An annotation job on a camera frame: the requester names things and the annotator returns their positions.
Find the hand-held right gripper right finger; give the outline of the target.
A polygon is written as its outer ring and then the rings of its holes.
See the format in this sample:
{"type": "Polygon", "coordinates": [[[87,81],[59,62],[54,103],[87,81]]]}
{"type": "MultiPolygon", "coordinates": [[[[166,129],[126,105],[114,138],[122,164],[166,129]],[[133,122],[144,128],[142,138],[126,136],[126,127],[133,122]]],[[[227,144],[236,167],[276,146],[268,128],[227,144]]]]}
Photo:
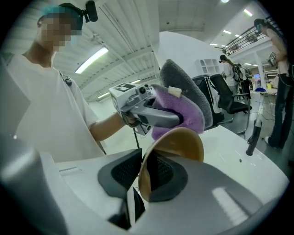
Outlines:
{"type": "Polygon", "coordinates": [[[133,235],[250,235],[277,205],[278,198],[262,202],[209,164],[168,159],[185,169],[187,184],[172,200],[149,203],[133,235]]]}

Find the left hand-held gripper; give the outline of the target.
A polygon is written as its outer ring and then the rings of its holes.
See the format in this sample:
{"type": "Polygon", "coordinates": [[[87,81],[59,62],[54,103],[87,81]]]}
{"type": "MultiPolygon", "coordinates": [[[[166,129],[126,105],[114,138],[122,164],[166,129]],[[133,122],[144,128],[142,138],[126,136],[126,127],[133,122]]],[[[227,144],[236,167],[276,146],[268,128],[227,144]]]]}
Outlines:
{"type": "Polygon", "coordinates": [[[151,127],[173,128],[183,123],[180,113],[154,106],[156,96],[148,86],[122,83],[110,88],[109,92],[123,121],[126,117],[135,119],[131,126],[138,134],[146,135],[151,127]]]}

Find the person's left hand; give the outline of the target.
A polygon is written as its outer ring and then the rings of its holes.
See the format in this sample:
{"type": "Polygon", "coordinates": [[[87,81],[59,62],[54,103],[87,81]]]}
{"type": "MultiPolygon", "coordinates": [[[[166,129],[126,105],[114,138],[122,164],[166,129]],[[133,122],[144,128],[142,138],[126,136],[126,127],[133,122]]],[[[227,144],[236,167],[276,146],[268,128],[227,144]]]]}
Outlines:
{"type": "Polygon", "coordinates": [[[140,122],[138,120],[136,120],[133,117],[126,117],[124,119],[126,125],[128,125],[129,127],[135,128],[136,126],[138,126],[140,124],[140,122]]]}

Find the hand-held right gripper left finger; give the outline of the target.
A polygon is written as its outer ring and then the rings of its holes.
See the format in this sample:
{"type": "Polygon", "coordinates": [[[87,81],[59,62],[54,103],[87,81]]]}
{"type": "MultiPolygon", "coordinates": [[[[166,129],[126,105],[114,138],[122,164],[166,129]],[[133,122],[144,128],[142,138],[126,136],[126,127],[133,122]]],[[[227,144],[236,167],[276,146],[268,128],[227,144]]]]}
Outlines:
{"type": "Polygon", "coordinates": [[[0,218],[3,234],[126,235],[128,187],[111,172],[139,169],[141,151],[54,163],[49,153],[11,136],[0,138],[0,218]]]}

